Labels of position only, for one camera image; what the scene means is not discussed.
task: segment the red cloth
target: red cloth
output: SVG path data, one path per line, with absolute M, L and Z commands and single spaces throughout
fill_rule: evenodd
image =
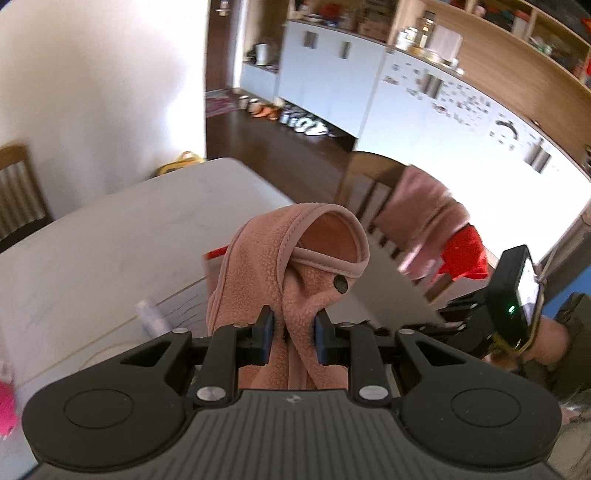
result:
M 449 273 L 455 281 L 466 277 L 482 280 L 488 277 L 488 260 L 478 231 L 467 225 L 452 235 L 441 254 L 443 265 L 439 274 Z

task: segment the red rug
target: red rug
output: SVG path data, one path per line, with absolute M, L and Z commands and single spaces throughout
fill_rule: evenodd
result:
M 205 117 L 221 115 L 238 110 L 236 100 L 225 90 L 205 92 Z

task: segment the chair backrest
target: chair backrest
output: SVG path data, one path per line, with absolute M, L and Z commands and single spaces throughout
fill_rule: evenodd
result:
M 401 250 L 376 229 L 374 220 L 390 200 L 405 168 L 406 166 L 402 163 L 382 155 L 353 152 L 335 196 L 335 203 L 353 211 L 368 236 L 372 236 L 380 247 L 387 249 L 396 263 Z M 365 182 L 360 186 L 359 181 L 363 177 Z M 431 303 L 453 283 L 448 274 L 441 275 L 433 281 L 442 263 L 442 260 L 438 261 L 427 276 L 415 281 L 417 288 Z
M 52 221 L 26 146 L 0 148 L 0 252 Z

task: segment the wooden floor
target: wooden floor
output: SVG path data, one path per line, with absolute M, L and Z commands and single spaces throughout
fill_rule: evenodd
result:
M 208 118 L 206 131 L 208 159 L 236 158 L 297 203 L 332 203 L 350 151 L 350 138 L 307 137 L 245 111 Z

